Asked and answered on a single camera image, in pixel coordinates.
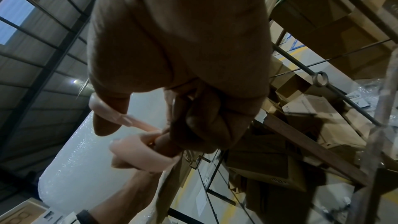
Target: window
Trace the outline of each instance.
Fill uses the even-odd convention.
[[[1,0],[0,17],[20,26],[33,9],[34,6],[26,0]],[[0,44],[5,45],[16,30],[0,21]]]

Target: printed symbol on box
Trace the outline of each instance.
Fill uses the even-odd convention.
[[[280,179],[277,179],[277,178],[272,178],[271,180],[276,182],[276,183],[278,183],[278,184],[281,184],[281,185],[289,185],[289,183],[287,183],[286,181],[283,181],[283,180],[280,180]]]

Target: ceiling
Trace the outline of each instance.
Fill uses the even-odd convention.
[[[20,177],[36,172],[37,181],[90,112],[86,45],[93,3],[0,1],[2,169]]]

